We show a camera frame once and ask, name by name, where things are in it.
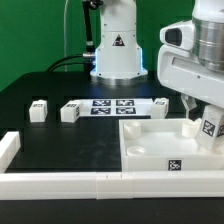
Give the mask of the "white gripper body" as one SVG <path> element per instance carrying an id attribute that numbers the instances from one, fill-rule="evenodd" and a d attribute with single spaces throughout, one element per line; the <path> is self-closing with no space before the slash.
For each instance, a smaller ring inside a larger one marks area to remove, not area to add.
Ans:
<path id="1" fill-rule="evenodd" d="M 224 108 L 224 74 L 206 69 L 188 51 L 163 45 L 157 76 L 165 87 Z"/>

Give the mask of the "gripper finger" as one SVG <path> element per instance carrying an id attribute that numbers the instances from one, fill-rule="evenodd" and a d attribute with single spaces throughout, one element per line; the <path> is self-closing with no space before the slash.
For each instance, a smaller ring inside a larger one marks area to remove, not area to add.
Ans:
<path id="1" fill-rule="evenodd" d="M 197 112 L 197 103 L 195 98 L 186 94 L 182 94 L 181 100 L 186 111 L 186 117 L 188 119 L 193 119 Z"/>

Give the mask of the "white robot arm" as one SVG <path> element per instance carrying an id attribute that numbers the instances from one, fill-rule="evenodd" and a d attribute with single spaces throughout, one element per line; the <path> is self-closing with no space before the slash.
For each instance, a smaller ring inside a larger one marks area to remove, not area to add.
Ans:
<path id="1" fill-rule="evenodd" d="M 142 48 L 137 43 L 135 0 L 82 0 L 100 11 L 101 42 L 90 56 L 90 77 L 108 85 L 144 79 Z M 197 99 L 206 112 L 224 113 L 224 0 L 195 0 L 192 19 L 160 30 L 157 61 L 160 83 L 181 94 L 187 110 Z"/>

